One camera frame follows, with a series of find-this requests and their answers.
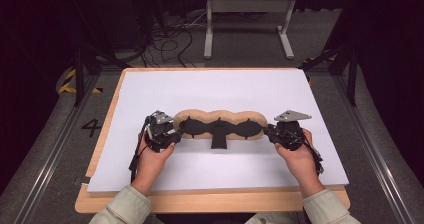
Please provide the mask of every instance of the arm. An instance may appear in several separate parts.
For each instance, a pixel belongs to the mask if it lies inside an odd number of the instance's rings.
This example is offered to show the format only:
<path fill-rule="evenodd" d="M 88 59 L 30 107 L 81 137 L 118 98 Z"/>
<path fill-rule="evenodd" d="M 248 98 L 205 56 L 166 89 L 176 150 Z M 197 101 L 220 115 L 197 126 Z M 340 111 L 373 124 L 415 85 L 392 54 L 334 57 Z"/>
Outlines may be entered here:
<path fill-rule="evenodd" d="M 90 223 L 143 223 L 150 214 L 150 190 L 162 172 L 168 157 L 174 152 L 171 144 L 161 153 L 145 148 L 144 135 L 140 145 L 137 176 L 122 189 Z"/>
<path fill-rule="evenodd" d="M 311 132 L 305 129 L 303 132 L 312 145 Z M 275 148 L 299 183 L 305 211 L 312 223 L 359 223 L 350 216 L 340 200 L 322 185 L 307 147 L 302 145 L 296 151 L 289 151 L 280 144 L 275 144 Z"/>

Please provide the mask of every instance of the tan foam object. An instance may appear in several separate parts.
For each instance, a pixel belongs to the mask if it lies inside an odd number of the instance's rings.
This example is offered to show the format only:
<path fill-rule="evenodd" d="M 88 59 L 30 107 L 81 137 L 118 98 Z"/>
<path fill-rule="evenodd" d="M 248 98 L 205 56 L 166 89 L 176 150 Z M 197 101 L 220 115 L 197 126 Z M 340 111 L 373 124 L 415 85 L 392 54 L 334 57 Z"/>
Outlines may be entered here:
<path fill-rule="evenodd" d="M 174 121 L 173 121 L 174 129 L 177 130 L 180 126 L 180 123 L 182 121 L 187 120 L 189 117 L 191 119 L 198 120 L 203 123 L 211 123 L 221 118 L 222 121 L 227 121 L 234 125 L 237 125 L 239 123 L 245 122 L 248 119 L 250 119 L 251 121 L 257 122 L 262 127 L 268 126 L 268 122 L 266 118 L 259 112 L 243 111 L 243 112 L 234 113 L 234 112 L 225 111 L 225 110 L 204 112 L 197 109 L 189 109 L 189 110 L 181 111 L 177 113 L 177 115 L 175 115 Z M 257 135 L 248 137 L 247 139 L 255 140 L 260 138 L 263 134 L 264 134 L 263 131 L 261 131 Z M 183 137 L 192 138 L 192 136 L 188 134 L 183 134 Z M 226 138 L 229 140 L 245 140 L 244 137 L 239 136 L 235 133 L 228 134 Z M 212 134 L 206 132 L 206 133 L 194 136 L 194 139 L 212 139 Z"/>

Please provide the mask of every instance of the wooden table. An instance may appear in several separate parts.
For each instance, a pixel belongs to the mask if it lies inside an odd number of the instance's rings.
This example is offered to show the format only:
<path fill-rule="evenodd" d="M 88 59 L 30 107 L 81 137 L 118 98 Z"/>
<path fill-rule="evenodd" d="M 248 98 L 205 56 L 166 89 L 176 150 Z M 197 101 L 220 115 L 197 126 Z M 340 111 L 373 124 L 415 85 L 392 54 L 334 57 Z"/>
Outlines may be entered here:
<path fill-rule="evenodd" d="M 197 68 L 131 68 L 122 72 L 115 94 L 109 107 L 96 148 L 91 158 L 87 177 L 92 177 L 102 153 L 107 133 L 109 132 L 113 113 L 119 99 L 119 90 L 126 72 L 140 71 L 187 71 Z M 223 70 L 223 68 L 202 68 L 201 70 Z M 327 186 L 328 189 L 349 208 L 350 201 L 344 186 Z M 87 185 L 81 187 L 75 203 L 79 213 L 97 213 L 116 195 L 113 193 L 93 194 L 87 192 Z M 298 188 L 255 188 L 234 190 L 201 190 L 201 191 L 162 191 L 153 192 L 149 199 L 153 213 L 217 213 L 217 212 L 272 212 L 301 211 L 302 196 Z"/>

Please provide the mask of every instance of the hand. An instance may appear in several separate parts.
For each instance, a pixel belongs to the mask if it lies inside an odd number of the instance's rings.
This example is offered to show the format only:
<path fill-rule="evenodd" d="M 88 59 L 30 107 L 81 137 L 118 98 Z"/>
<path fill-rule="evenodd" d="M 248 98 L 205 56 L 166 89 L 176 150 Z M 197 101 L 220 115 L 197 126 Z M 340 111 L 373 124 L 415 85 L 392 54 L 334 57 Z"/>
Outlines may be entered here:
<path fill-rule="evenodd" d="M 312 145 L 312 133 L 303 129 L 308 143 Z M 275 144 L 277 153 L 284 158 L 291 174 L 299 182 L 303 197 L 308 197 L 324 189 L 315 170 L 315 162 L 311 151 L 301 145 L 297 150 L 290 151 L 280 144 Z"/>
<path fill-rule="evenodd" d="M 148 196 L 156 178 L 162 172 L 166 160 L 174 152 L 175 143 L 169 145 L 163 152 L 157 153 L 147 147 L 144 137 L 145 133 L 140 144 L 140 152 L 142 153 L 138 161 L 137 175 L 131 186 L 143 195 Z"/>

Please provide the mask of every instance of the long sleeve shirt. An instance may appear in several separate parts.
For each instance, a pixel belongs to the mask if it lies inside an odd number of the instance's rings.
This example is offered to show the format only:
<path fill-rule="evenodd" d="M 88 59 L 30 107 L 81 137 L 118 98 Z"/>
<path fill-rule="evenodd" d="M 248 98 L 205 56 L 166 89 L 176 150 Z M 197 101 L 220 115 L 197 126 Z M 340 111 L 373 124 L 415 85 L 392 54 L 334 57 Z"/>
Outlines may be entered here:
<path fill-rule="evenodd" d="M 309 219 L 314 224 L 359 223 L 328 189 L 305 198 L 303 204 Z M 142 224 L 150 214 L 150 208 L 150 200 L 147 197 L 132 186 L 127 186 L 97 213 L 90 223 Z M 296 214 L 292 212 L 266 212 L 256 214 L 246 224 L 295 224 L 296 220 Z"/>

